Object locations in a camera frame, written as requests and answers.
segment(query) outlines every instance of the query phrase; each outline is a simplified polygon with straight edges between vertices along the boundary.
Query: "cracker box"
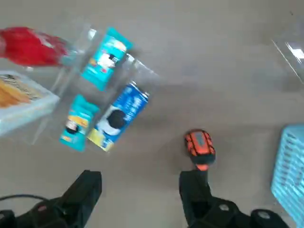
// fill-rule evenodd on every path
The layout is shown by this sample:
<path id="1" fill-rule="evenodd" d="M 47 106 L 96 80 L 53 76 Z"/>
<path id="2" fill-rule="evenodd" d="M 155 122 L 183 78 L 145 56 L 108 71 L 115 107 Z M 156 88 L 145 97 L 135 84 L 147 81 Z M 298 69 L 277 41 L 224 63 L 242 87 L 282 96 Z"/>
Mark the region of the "cracker box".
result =
<path id="1" fill-rule="evenodd" d="M 0 71 L 0 135 L 51 113 L 59 97 L 14 71 Z"/>

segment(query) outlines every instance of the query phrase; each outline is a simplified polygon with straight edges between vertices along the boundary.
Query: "product packaging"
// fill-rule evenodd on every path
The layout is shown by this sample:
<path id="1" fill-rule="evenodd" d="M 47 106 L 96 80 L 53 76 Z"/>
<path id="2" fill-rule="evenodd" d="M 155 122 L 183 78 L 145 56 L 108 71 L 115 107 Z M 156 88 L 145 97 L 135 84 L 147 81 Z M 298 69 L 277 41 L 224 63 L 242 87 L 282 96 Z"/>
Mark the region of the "product packaging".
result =
<path id="1" fill-rule="evenodd" d="M 147 105 L 148 94 L 130 82 L 90 132 L 88 139 L 108 151 Z"/>
<path id="2" fill-rule="evenodd" d="M 0 57 L 26 67 L 70 65 L 76 50 L 66 40 L 28 27 L 0 29 Z"/>
<path id="3" fill-rule="evenodd" d="M 0 71 L 0 135 L 51 113 L 59 97 L 14 71 Z"/>
<path id="4" fill-rule="evenodd" d="M 114 28 L 109 28 L 93 57 L 85 67 L 82 77 L 103 91 L 116 64 L 123 59 L 132 43 Z"/>
<path id="5" fill-rule="evenodd" d="M 91 104 L 83 96 L 77 95 L 71 105 L 60 141 L 75 150 L 84 151 L 87 130 L 98 111 L 99 108 L 95 104 Z"/>

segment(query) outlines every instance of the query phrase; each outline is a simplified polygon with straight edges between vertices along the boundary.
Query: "small teal packet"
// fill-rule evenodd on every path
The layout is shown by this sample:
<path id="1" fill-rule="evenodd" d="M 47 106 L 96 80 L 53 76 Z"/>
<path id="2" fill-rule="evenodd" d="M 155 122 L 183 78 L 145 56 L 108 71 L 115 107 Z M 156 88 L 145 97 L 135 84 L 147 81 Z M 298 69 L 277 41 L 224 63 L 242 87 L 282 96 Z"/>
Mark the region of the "small teal packet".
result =
<path id="1" fill-rule="evenodd" d="M 108 28 L 102 43 L 86 65 L 82 77 L 103 91 L 116 64 L 132 46 L 133 44 L 116 29 Z"/>
<path id="2" fill-rule="evenodd" d="M 86 133 L 94 115 L 99 108 L 89 103 L 81 95 L 77 95 L 68 113 L 66 127 L 61 134 L 61 143 L 78 151 L 84 151 Z"/>

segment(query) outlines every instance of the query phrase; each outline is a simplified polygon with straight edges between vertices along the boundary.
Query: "blue basket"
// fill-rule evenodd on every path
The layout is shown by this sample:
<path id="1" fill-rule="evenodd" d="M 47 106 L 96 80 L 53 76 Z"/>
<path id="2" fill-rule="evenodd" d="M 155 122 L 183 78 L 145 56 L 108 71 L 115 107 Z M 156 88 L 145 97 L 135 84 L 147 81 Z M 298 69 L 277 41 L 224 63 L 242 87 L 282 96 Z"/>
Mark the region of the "blue basket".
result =
<path id="1" fill-rule="evenodd" d="M 281 136 L 271 191 L 279 203 L 304 227 L 304 124 L 287 126 Z"/>

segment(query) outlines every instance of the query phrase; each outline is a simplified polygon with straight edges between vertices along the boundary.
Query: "gray floor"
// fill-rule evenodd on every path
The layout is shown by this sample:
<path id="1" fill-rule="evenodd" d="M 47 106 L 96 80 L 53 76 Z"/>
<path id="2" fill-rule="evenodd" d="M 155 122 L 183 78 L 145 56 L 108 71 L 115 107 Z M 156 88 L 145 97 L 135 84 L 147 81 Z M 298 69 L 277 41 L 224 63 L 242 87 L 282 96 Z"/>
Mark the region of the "gray floor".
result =
<path id="1" fill-rule="evenodd" d="M 214 194 L 246 213 L 265 207 L 291 222 L 272 197 L 270 181 L 280 130 L 303 120 L 303 87 L 271 39 L 303 6 L 300 0 L 3 2 L 1 28 L 51 31 L 63 12 L 102 28 L 113 25 L 164 80 L 107 156 L 92 146 L 73 153 L 58 135 L 41 137 L 34 146 L 2 139 L 0 195 L 56 197 L 82 170 L 101 170 L 104 193 L 87 227 L 184 228 L 178 174 L 190 162 L 182 135 L 198 127 L 210 132 L 218 153 L 210 172 Z M 6 201 L 0 209 L 22 213 L 32 203 Z"/>

